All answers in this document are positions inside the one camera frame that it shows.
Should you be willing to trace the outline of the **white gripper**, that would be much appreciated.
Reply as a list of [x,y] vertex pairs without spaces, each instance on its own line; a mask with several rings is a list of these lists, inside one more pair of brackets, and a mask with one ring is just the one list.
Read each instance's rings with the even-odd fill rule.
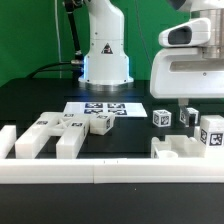
[[179,99],[180,121],[193,127],[188,99],[224,98],[224,59],[204,59],[200,48],[162,49],[153,61],[150,92],[155,98]]

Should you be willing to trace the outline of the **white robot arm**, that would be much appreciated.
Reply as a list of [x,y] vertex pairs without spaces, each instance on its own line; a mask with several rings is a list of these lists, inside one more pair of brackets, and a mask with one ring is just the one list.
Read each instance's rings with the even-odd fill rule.
[[[224,0],[167,0],[190,20],[160,33],[163,47],[153,61],[150,93],[176,99],[181,108],[194,98],[224,98]],[[90,21],[90,50],[82,86],[114,90],[129,85],[124,52],[124,15],[110,0],[84,0]]]

